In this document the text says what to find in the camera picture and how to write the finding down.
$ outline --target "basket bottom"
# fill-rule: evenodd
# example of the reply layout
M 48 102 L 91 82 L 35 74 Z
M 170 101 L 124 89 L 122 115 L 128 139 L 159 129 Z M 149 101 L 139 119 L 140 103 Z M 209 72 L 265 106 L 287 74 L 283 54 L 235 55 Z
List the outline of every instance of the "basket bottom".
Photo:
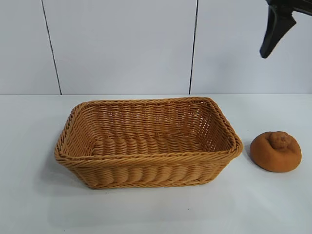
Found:
M 86 184 L 91 189 L 118 189 L 118 188 L 167 188 L 167 187 L 186 187 L 186 186 L 196 186 L 207 184 L 213 179 L 207 181 L 193 181 L 188 183 L 164 183 L 164 184 L 110 184 L 109 186 L 90 186 Z
M 219 175 L 226 164 L 151 165 L 146 167 L 98 168 L 87 171 L 75 168 L 71 171 L 93 189 L 183 187 L 210 182 Z
M 92 155 L 115 156 L 132 154 L 169 154 L 183 152 L 203 152 L 201 144 L 194 136 L 183 134 L 172 136 L 104 138 L 98 139 Z

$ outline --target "white wall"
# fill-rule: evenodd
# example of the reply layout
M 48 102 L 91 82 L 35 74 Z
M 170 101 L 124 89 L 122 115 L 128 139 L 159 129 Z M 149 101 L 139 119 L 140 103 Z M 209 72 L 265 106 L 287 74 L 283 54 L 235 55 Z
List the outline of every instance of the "white wall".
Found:
M 59 94 L 40 0 L 0 1 L 0 94 Z
M 187 94 L 196 0 L 44 0 L 64 94 Z M 199 0 L 192 94 L 312 93 L 312 17 L 267 59 L 265 0 Z M 0 2 L 0 94 L 59 94 L 40 0 Z
M 312 17 L 263 59 L 267 17 L 265 0 L 199 0 L 192 94 L 312 93 Z
M 196 0 L 45 0 L 64 94 L 186 94 Z

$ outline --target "woven wicker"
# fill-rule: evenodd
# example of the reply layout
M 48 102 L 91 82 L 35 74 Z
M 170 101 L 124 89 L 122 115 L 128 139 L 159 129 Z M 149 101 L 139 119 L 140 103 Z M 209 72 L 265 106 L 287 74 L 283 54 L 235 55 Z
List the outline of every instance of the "woven wicker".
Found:
M 90 188 L 208 183 L 242 151 L 210 98 L 102 100 L 75 107 L 55 147 Z

